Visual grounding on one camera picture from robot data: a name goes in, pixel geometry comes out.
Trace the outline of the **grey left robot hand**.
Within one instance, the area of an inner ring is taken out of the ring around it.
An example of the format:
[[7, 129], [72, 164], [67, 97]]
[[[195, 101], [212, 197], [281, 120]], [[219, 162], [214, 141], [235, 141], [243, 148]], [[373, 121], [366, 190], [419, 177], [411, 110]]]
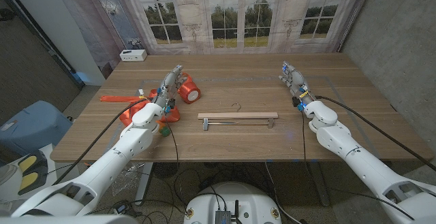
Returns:
[[153, 102], [164, 108], [168, 101], [176, 95], [181, 85], [187, 80], [183, 76], [183, 66], [177, 65], [172, 71], [168, 72], [165, 78], [161, 81], [158, 88], [158, 94], [153, 99]]

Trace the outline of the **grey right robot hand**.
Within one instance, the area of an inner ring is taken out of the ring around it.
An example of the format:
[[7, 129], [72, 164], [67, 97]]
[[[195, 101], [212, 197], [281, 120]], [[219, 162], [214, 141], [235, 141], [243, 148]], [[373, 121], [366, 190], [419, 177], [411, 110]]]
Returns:
[[283, 62], [281, 70], [283, 74], [279, 76], [280, 81], [289, 88], [292, 95], [293, 106], [302, 111], [309, 103], [315, 101], [307, 81], [303, 75], [287, 61]]

